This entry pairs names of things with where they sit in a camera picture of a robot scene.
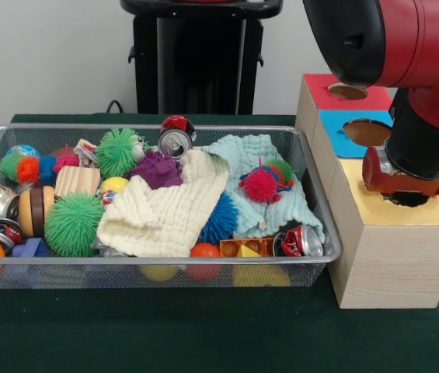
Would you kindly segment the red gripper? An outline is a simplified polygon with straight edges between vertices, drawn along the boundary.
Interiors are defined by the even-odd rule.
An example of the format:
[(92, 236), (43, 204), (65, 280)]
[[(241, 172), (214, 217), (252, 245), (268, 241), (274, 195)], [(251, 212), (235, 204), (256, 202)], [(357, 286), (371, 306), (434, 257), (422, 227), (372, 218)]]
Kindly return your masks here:
[(362, 179), (371, 192), (439, 194), (439, 180), (422, 180), (397, 169), (388, 159), (384, 146), (366, 150), (362, 162)]

